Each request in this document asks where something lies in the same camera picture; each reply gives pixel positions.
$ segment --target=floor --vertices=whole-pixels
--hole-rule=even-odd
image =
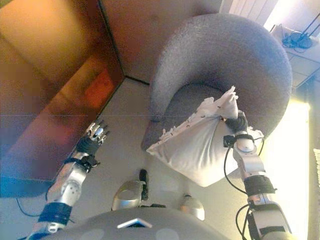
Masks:
[[[111,133],[96,153],[101,165],[87,176],[81,198],[73,207],[71,219],[75,223],[69,222],[67,227],[110,211],[117,189],[125,181],[137,179],[140,169],[145,168],[150,177],[149,200],[145,205],[157,203],[178,208],[183,194],[191,193],[203,203],[208,225],[231,240],[241,239],[235,225],[235,214],[246,204],[242,193],[229,186],[225,179],[209,187],[200,187],[141,150],[140,143],[148,124],[148,97],[147,85],[125,79],[102,112],[101,117],[109,125]],[[242,186],[237,177],[238,173],[233,173],[232,181]],[[23,198],[20,202],[26,212],[36,214],[44,207],[45,196]],[[36,217],[27,217],[20,212],[14,198],[0,199],[1,239],[26,236],[36,221]]]

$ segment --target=robotic hand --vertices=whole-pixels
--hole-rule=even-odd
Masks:
[[[248,134],[245,114],[239,111],[237,119],[226,119],[234,136],[223,138],[226,148],[233,148],[233,158],[238,164],[248,205],[248,228],[253,240],[293,240],[286,217],[276,200],[276,189],[267,177],[264,164],[257,154],[254,138]]]
[[[95,159],[95,153],[109,134],[106,129],[103,121],[93,122],[87,128],[70,157],[64,161],[54,185],[48,190],[47,204],[26,239],[40,239],[67,225],[72,207],[80,198],[87,173],[100,164]]]

